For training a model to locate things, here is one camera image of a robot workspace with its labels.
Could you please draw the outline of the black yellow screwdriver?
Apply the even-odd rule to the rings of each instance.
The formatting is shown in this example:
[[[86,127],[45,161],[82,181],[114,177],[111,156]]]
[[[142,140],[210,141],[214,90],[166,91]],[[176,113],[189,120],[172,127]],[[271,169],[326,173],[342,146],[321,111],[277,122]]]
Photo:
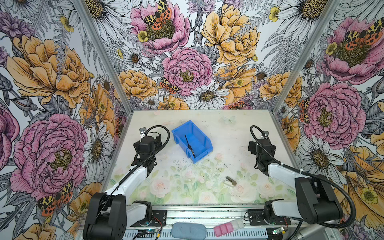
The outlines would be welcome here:
[[[194,152],[192,146],[190,145],[189,140],[188,140],[188,138],[187,138],[186,135],[185,135],[185,139],[186,139],[186,142],[187,142],[187,147],[188,147],[188,149],[191,151],[193,157],[195,158],[195,157],[196,157],[195,152]]]

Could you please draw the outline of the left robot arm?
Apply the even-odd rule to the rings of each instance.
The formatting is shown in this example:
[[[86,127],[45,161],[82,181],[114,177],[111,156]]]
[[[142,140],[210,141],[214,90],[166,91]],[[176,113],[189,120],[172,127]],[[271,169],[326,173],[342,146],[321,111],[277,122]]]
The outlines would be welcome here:
[[[136,154],[126,175],[109,190],[95,193],[90,200],[83,229],[84,240],[121,240],[131,225],[150,220],[152,205],[149,202],[135,202],[127,199],[136,188],[148,178],[156,166],[156,154],[169,142],[170,136],[162,142],[161,134],[153,136],[153,130],[141,128],[141,139],[134,143]]]

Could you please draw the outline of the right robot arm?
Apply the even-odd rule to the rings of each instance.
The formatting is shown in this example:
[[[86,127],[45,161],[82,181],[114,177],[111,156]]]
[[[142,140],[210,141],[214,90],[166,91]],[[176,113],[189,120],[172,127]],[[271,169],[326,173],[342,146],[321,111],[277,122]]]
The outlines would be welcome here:
[[[338,202],[332,185],[321,180],[321,175],[307,176],[303,170],[297,170],[275,159],[276,146],[267,135],[249,141],[248,151],[256,157],[255,169],[269,178],[281,181],[294,189],[294,200],[273,199],[265,203],[263,216],[268,223],[277,218],[288,217],[308,224],[325,224],[340,220],[343,209]]]

